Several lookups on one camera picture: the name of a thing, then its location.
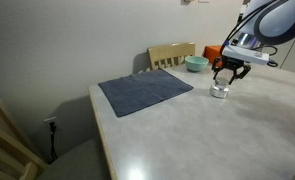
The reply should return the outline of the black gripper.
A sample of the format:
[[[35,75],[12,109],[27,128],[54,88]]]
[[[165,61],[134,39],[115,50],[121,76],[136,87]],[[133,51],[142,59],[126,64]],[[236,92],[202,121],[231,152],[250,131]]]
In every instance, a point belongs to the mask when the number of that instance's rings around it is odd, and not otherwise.
[[[238,74],[237,70],[241,67],[243,67],[243,71]],[[229,85],[231,85],[235,79],[243,79],[251,70],[251,66],[244,65],[242,60],[229,58],[226,56],[216,57],[214,59],[214,64],[212,65],[212,71],[214,72],[213,80],[216,80],[218,73],[224,68],[232,70],[233,72],[233,76],[229,80]]]

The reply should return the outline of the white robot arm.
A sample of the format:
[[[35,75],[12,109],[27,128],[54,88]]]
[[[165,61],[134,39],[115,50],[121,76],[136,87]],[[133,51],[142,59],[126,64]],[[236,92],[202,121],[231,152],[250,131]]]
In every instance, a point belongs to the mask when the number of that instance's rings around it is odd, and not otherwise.
[[[223,69],[233,72],[229,84],[242,79],[250,63],[271,64],[271,55],[260,48],[284,44],[295,38],[295,0],[251,0],[242,19],[224,40],[212,63],[213,77]]]

